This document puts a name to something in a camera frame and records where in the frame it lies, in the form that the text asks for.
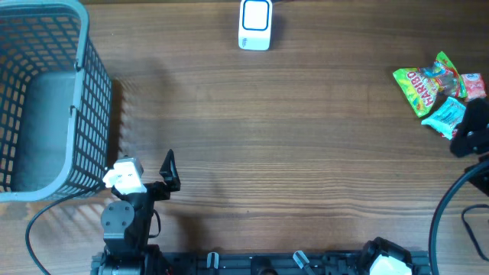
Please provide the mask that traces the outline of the teal tissue pack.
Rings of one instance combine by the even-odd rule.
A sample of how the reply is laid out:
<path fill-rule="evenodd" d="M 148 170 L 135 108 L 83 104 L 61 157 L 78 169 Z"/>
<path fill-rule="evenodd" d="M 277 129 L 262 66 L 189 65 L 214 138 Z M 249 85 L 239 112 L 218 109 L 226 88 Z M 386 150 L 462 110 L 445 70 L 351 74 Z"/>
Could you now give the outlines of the teal tissue pack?
<path fill-rule="evenodd" d="M 462 122 L 466 107 L 457 99 L 448 97 L 445 102 L 428 118 L 421 121 L 439 133 L 449 135 Z"/>

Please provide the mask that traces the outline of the red small candy packet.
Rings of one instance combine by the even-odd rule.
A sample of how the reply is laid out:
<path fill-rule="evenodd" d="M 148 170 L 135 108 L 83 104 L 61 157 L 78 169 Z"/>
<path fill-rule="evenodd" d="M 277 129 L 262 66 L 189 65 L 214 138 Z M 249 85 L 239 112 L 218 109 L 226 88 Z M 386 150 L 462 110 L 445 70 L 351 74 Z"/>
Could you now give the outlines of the red small candy packet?
<path fill-rule="evenodd" d="M 484 80 L 480 73 L 461 74 L 461 77 L 467 93 L 466 102 L 487 97 Z"/>

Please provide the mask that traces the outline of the Haribo gummy bag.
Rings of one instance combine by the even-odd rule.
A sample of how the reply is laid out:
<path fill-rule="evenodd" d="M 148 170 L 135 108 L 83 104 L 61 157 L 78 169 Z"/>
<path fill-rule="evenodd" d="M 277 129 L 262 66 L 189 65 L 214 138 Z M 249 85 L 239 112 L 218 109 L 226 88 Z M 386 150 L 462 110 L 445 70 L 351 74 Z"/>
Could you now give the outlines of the Haribo gummy bag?
<path fill-rule="evenodd" d="M 461 74 L 443 51 L 431 66 L 400 68 L 393 77 L 418 118 L 431 112 L 438 95 L 460 99 L 468 96 Z"/>

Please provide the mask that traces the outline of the red Nescafe stick sachet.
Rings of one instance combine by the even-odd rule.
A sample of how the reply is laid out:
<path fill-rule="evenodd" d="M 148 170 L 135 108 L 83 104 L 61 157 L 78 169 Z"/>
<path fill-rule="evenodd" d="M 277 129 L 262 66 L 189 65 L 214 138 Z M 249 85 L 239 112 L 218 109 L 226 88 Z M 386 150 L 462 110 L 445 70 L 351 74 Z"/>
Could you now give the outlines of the red Nescafe stick sachet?
<path fill-rule="evenodd" d="M 457 132 L 458 132 L 458 129 L 454 129 L 451 134 L 445 135 L 443 133 L 440 133 L 440 136 L 443 138 L 447 138 L 448 140 L 452 140 L 456 136 Z"/>

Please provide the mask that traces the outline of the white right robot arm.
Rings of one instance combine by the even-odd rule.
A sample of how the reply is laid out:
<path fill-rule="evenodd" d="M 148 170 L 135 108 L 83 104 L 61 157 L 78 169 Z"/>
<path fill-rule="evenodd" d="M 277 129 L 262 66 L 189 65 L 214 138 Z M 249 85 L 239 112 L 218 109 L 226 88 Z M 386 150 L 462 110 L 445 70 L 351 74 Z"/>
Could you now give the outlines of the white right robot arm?
<path fill-rule="evenodd" d="M 437 234 L 443 212 L 455 194 L 470 182 L 479 191 L 488 194 L 488 100 L 470 101 L 461 122 L 455 125 L 455 136 L 450 151 L 456 157 L 479 154 L 479 162 L 465 169 L 440 200 L 432 217 L 429 230 L 428 260 L 431 274 L 439 273 Z M 383 238 L 369 241 L 357 260 L 359 274 L 414 274 L 412 254 Z"/>

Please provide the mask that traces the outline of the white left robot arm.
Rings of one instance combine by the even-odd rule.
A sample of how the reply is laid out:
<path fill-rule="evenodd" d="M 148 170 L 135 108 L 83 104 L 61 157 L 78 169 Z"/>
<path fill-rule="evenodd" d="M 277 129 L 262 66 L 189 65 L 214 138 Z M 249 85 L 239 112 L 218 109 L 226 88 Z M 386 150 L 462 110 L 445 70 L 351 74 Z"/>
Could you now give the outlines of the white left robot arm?
<path fill-rule="evenodd" d="M 181 187 L 174 152 L 168 150 L 165 156 L 159 171 L 161 181 L 143 183 L 143 172 L 138 158 L 123 157 L 116 160 L 103 177 L 103 183 L 118 200 L 102 212 L 105 246 L 102 252 L 92 257 L 92 275 L 173 273 L 172 265 L 159 246 L 148 241 L 158 236 L 151 234 L 154 218 L 158 229 L 162 229 L 154 204 L 170 199 L 170 194 Z"/>

